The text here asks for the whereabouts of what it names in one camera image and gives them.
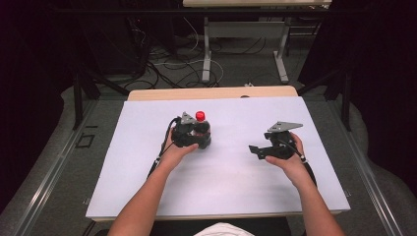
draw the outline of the red cap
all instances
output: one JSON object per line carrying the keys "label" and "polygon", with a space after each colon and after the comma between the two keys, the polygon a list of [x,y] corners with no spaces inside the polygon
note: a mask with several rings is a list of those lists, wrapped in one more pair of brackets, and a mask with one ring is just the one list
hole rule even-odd
{"label": "red cap", "polygon": [[197,119],[197,121],[200,121],[200,122],[205,121],[206,120],[205,112],[204,111],[196,112],[196,119]]}

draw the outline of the black object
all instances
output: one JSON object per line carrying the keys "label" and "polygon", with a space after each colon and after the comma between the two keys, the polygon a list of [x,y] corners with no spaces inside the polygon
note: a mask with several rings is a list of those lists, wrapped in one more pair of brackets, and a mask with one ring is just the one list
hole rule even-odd
{"label": "black object", "polygon": [[265,159],[267,155],[288,159],[294,154],[294,149],[296,148],[295,142],[288,131],[280,133],[264,133],[264,135],[267,140],[270,140],[272,147],[258,148],[249,146],[251,153],[257,154],[258,159]]}
{"label": "black object", "polygon": [[211,143],[209,122],[200,123],[186,112],[182,117],[175,120],[175,128],[172,131],[171,139],[177,147],[187,147],[199,144],[200,149],[205,149]]}

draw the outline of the person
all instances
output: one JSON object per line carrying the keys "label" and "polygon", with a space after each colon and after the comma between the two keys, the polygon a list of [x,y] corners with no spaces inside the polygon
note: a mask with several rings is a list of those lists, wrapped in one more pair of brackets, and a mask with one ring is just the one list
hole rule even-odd
{"label": "person", "polygon": [[[291,135],[296,143],[297,150],[304,155],[300,138],[295,134]],[[169,174],[178,164],[180,164],[182,158],[186,154],[197,148],[197,144],[188,147],[177,147],[172,144],[169,134],[165,145],[165,152],[160,159],[159,165],[154,169],[141,189],[123,207],[110,227],[108,235],[148,236],[152,230],[159,201]],[[300,195],[304,224],[308,236],[344,235],[304,167],[300,156],[294,153],[294,155],[286,160],[267,156],[266,161],[281,168],[297,189]]]}

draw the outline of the white desk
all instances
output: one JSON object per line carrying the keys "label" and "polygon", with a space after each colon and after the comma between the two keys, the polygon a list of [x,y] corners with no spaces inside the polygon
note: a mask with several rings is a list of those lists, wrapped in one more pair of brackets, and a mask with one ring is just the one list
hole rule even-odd
{"label": "white desk", "polygon": [[[185,7],[291,7],[329,5],[331,0],[184,0]],[[205,62],[202,81],[209,81],[211,37],[268,37],[280,38],[278,50],[273,51],[276,68],[283,84],[288,84],[288,77],[282,61],[285,42],[288,37],[290,18],[285,22],[210,22],[205,18]]]}
{"label": "white desk", "polygon": [[[182,100],[181,93],[189,98]],[[114,219],[146,181],[168,123],[183,111],[193,114],[197,110],[204,110],[210,121],[211,145],[187,155],[171,173],[156,219],[300,213],[298,193],[285,174],[258,160],[248,148],[269,147],[264,132],[278,120],[304,125],[293,132],[303,140],[319,191],[331,211],[349,210],[307,107],[302,97],[294,94],[292,87],[132,92],[121,112],[86,217]],[[230,98],[241,95],[251,97]]]}

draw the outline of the gray floor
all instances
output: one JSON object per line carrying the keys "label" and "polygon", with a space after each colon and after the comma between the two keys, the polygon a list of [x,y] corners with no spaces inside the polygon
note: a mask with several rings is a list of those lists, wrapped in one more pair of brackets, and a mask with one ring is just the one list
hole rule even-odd
{"label": "gray floor", "polygon": [[[216,50],[221,45],[221,52],[243,52],[257,40],[257,38],[221,38],[215,41],[212,47],[213,50]],[[292,38],[290,55],[284,58],[290,84],[296,88],[302,86],[297,82],[297,77],[312,41],[312,37]],[[263,41],[261,40],[252,51],[257,51],[262,45]],[[212,60],[215,60],[221,68],[214,63],[212,70],[217,75],[217,79],[221,74],[223,75],[219,82],[220,86],[241,87],[248,82],[254,86],[281,85],[271,54],[274,48],[273,41],[268,40],[265,48],[257,54],[222,55],[214,53]],[[182,50],[181,53],[187,53],[189,56],[198,55],[197,52],[189,52],[189,48]],[[154,63],[163,61],[164,59],[154,60]],[[201,66],[202,63],[193,64],[196,70]],[[158,68],[162,74],[169,75],[176,82],[193,72],[190,68],[175,71],[168,70],[163,66],[158,66]],[[154,82],[155,75],[146,73],[141,80]],[[187,77],[180,85],[185,86],[186,83],[197,80],[198,78],[195,76]],[[147,84],[144,83],[136,83],[128,86],[128,89],[143,89],[146,86]],[[159,82],[157,87],[165,89],[169,88],[169,85]],[[88,205],[84,202],[92,195],[122,108],[123,99],[125,99],[109,88],[100,87],[100,89],[102,97],[99,101],[85,102],[89,119],[86,120],[78,133],[72,133],[75,117],[72,90],[68,89],[63,92],[65,109],[59,125],[27,180],[0,216],[0,235],[83,234],[89,225],[89,220],[85,218]],[[368,173],[368,176],[375,177],[379,184],[378,190],[381,190],[383,200],[386,200],[383,203],[386,204],[383,209],[387,207],[390,210],[379,211],[376,205],[378,206],[380,199],[370,198],[373,190],[363,184],[364,176],[360,174],[361,167],[358,167],[358,161],[352,157],[355,154],[354,150],[346,141],[347,138],[337,122],[337,117],[335,117],[337,114],[334,113],[334,107],[337,109],[339,102],[325,102],[322,97],[323,89],[314,89],[304,97],[342,187],[351,195],[348,197],[348,201],[352,210],[338,215],[336,217],[338,222],[347,235],[401,235],[395,229],[387,231],[388,226],[391,225],[399,225],[402,235],[415,234],[417,232],[416,225],[414,225],[414,222],[417,222],[415,197],[398,178],[370,163],[373,172]],[[361,120],[360,112],[355,107],[351,110],[351,126],[353,131],[349,135],[352,135],[354,145],[357,145],[362,153],[366,153],[366,127]],[[94,136],[90,148],[80,147],[83,143],[77,143],[77,141],[81,136]],[[62,166],[61,171],[56,172],[59,178],[56,178],[56,182],[45,182],[45,176],[53,172],[51,167],[57,163]],[[43,202],[35,201],[36,194],[43,193],[39,191],[39,186],[46,185],[49,186],[51,192],[45,195],[46,198]],[[36,206],[39,210],[30,211],[30,206]],[[381,217],[384,218],[382,214],[387,212],[391,214],[387,216],[389,218],[388,226],[381,221]],[[291,216],[289,222],[293,235],[301,235],[303,232],[302,218]],[[110,223],[98,223],[90,235],[109,226]]]}

